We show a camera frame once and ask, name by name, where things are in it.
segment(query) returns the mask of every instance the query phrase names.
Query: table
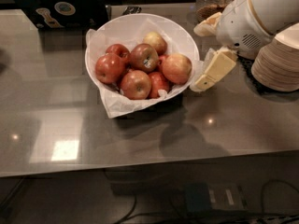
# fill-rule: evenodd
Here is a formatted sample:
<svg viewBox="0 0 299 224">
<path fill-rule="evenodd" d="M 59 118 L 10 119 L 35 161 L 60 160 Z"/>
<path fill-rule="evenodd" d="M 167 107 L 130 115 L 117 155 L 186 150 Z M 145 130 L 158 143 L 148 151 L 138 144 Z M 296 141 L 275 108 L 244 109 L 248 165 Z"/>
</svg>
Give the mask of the table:
<svg viewBox="0 0 299 224">
<path fill-rule="evenodd" d="M 140 5 L 194 38 L 194 4 Z M 125 6 L 112 7 L 112 18 Z M 238 65 L 215 87 L 109 119 L 85 63 L 81 31 L 38 32 L 0 11 L 0 176 L 205 160 L 299 149 L 299 96 L 259 95 Z"/>
</svg>

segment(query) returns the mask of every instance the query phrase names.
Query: bowl of apples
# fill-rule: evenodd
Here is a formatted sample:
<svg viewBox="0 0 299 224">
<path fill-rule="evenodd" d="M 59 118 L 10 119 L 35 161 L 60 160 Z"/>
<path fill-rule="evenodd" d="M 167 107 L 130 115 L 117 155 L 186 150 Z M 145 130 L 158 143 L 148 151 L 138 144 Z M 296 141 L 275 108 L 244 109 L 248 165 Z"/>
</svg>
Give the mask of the bowl of apples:
<svg viewBox="0 0 299 224">
<path fill-rule="evenodd" d="M 111 119 L 182 93 L 201 65 L 190 34 L 157 15 L 118 17 L 86 40 L 86 68 Z"/>
</svg>

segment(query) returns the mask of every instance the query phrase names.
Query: stack of plates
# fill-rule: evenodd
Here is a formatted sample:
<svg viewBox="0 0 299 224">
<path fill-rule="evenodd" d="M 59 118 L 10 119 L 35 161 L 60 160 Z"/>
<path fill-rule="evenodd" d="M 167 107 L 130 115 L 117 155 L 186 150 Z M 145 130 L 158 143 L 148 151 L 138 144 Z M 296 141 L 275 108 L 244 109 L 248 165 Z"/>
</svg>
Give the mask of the stack of plates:
<svg viewBox="0 0 299 224">
<path fill-rule="evenodd" d="M 251 72 L 273 90 L 299 89 L 299 23 L 277 34 L 272 43 L 260 49 Z"/>
</svg>

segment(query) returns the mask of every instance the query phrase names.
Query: glass jar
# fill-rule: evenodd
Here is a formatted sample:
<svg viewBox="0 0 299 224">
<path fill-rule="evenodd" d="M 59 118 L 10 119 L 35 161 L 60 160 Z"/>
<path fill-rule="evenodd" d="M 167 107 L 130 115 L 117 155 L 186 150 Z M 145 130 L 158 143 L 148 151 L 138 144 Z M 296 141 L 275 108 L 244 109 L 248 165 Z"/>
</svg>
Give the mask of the glass jar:
<svg viewBox="0 0 299 224">
<path fill-rule="evenodd" d="M 199 22 L 217 12 L 223 12 L 232 0 L 196 0 L 196 17 Z"/>
</svg>

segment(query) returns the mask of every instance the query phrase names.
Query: white bowl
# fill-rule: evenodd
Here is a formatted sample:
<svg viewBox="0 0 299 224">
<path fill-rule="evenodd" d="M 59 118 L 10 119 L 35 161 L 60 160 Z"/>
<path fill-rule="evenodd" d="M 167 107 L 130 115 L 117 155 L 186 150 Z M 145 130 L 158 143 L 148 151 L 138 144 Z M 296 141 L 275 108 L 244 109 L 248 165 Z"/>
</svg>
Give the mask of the white bowl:
<svg viewBox="0 0 299 224">
<path fill-rule="evenodd" d="M 105 54 L 109 45 L 122 43 L 129 50 L 142 42 L 144 35 L 156 31 L 162 35 L 168 44 L 168 54 L 179 52 L 192 61 L 192 75 L 189 81 L 182 86 L 174 88 L 164 97 L 133 101 L 120 95 L 116 89 L 97 80 L 94 67 L 98 58 Z M 87 48 L 85 63 L 89 76 L 99 88 L 103 105 L 109 118 L 115 118 L 155 105 L 158 102 L 168 100 L 186 90 L 192 83 L 195 71 L 200 69 L 198 48 L 190 34 L 177 23 L 161 16 L 139 13 L 118 17 L 109 21 L 97 31 L 90 30 L 87 35 Z"/>
</svg>

